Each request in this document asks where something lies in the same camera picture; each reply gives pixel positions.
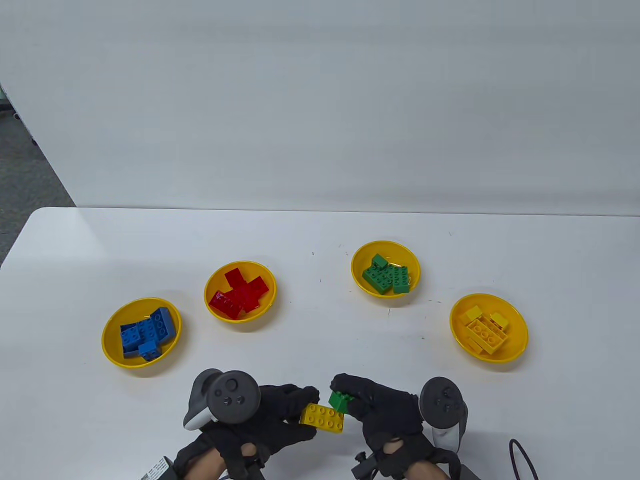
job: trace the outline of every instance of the yellow lego brick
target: yellow lego brick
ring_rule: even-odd
[[[344,414],[336,412],[333,408],[310,403],[300,415],[300,423],[311,425],[320,430],[331,433],[342,433]]]
[[[466,325],[469,325],[473,320],[480,317],[482,317],[482,310],[480,310],[480,307],[476,305],[474,308],[467,310],[460,319],[462,320],[462,323],[466,326]]]
[[[509,321],[498,312],[491,314],[491,320],[500,327],[501,330],[507,330]]]
[[[482,350],[490,354],[495,353],[507,339],[507,335],[499,328],[478,319],[467,325],[467,333],[469,338],[482,347]]]
[[[471,350],[473,350],[474,352],[476,352],[478,355],[480,355],[483,352],[482,347],[480,345],[478,345],[477,343],[475,343],[470,338],[467,338],[467,345],[469,345],[469,348]]]

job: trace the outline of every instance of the blue lego brick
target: blue lego brick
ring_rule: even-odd
[[[138,349],[140,344],[143,343],[140,335],[140,329],[136,325],[122,330],[120,332],[120,338],[122,339],[122,351],[124,353],[133,352]]]
[[[160,351],[158,342],[156,342],[155,340],[143,343],[140,348],[138,348],[138,352],[140,352],[140,356],[148,362],[150,362],[151,360],[155,360],[162,353]]]
[[[160,343],[168,342],[175,337],[175,327],[169,309],[160,307],[150,315]]]
[[[140,331],[140,337],[142,337],[142,343],[147,343],[147,342],[160,343],[160,339],[158,338],[156,328],[154,327],[154,321],[151,320],[151,318],[142,320],[142,322],[138,322],[138,330]]]
[[[131,328],[132,326],[136,326],[137,323],[127,323],[126,325],[120,325],[120,333],[124,332],[125,330],[128,330],[129,328]]]

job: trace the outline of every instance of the yellow bowl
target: yellow bowl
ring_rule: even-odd
[[[413,252],[399,243],[377,240],[361,246],[351,259],[351,275],[363,291],[378,298],[400,298],[406,295],[406,293],[394,293],[393,290],[381,295],[362,278],[362,272],[371,267],[371,259],[375,257],[376,253],[382,255],[391,264],[408,268],[409,291],[418,286],[418,283],[420,283],[420,262],[418,262]]]
[[[483,317],[487,319],[494,313],[500,314],[508,325],[504,329],[506,338],[504,343],[493,354],[482,350],[478,351],[480,345],[471,338],[465,322],[469,321],[466,315],[470,309],[479,307]],[[462,297],[451,309],[449,318],[451,333],[456,342],[471,356],[483,362],[491,364],[506,364],[512,362],[524,353],[529,344],[529,330],[520,312],[509,302],[486,293],[474,293]]]
[[[237,268],[242,273],[242,276],[247,282],[251,282],[257,276],[261,276],[264,283],[269,287],[269,291],[260,299],[260,306],[249,313],[242,313],[238,320],[229,318],[222,312],[218,312],[211,308],[209,300],[213,298],[218,290],[221,292],[228,292],[231,290],[231,286],[225,277],[225,273]],[[214,317],[227,323],[247,323],[255,320],[256,318],[264,315],[267,310],[271,308],[273,302],[276,300],[276,293],[278,292],[278,286],[276,284],[276,278],[270,272],[270,270],[264,265],[260,265],[256,262],[250,262],[248,260],[241,260],[239,262],[233,262],[219,268],[211,277],[207,285],[204,287],[204,303],[207,305],[209,312]]]
[[[160,307],[168,308],[171,318],[173,319],[173,326],[175,328],[175,337],[173,340],[170,343],[162,345],[160,347],[162,353],[158,358],[151,360],[151,362],[146,361],[141,356],[124,358],[120,325],[127,325],[147,319],[150,314]],[[104,352],[104,356],[114,365],[124,369],[141,369],[156,364],[166,357],[178,344],[180,335],[182,335],[182,317],[172,303],[162,298],[139,298],[120,308],[120,310],[111,316],[107,325],[104,326],[104,330],[102,331],[102,351]]]

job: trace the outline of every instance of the green lego brick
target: green lego brick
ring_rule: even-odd
[[[394,270],[394,293],[409,293],[409,269],[400,267]]]
[[[383,268],[386,268],[387,265],[389,265],[389,262],[387,262],[385,260],[385,258],[382,255],[380,255],[379,253],[376,253],[376,256],[371,259],[371,266],[372,267],[375,267],[375,268],[378,268],[378,269],[382,270]]]
[[[349,413],[347,411],[347,405],[351,400],[353,400],[353,397],[351,395],[343,394],[340,392],[331,392],[329,405],[331,405],[336,412]]]
[[[379,271],[375,267],[369,267],[362,272],[362,278],[364,278],[369,285],[376,289],[381,295],[384,295],[391,289],[392,281],[386,273]]]

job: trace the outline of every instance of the black cable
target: black cable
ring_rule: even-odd
[[[520,453],[522,453],[522,456],[527,461],[527,465],[529,466],[529,469],[531,470],[531,474],[533,475],[533,480],[539,480],[538,474],[536,473],[536,469],[533,468],[533,463],[531,463],[531,460],[529,459],[529,455],[527,455],[527,453],[524,451],[524,448],[522,448],[522,445],[520,445],[520,442],[515,438],[512,438],[511,440],[509,440],[509,456],[511,457],[511,466],[513,467],[513,474],[516,475],[516,480],[520,480],[520,475],[518,474],[516,459],[513,455],[513,444],[515,444],[518,447],[518,450],[520,450]]]

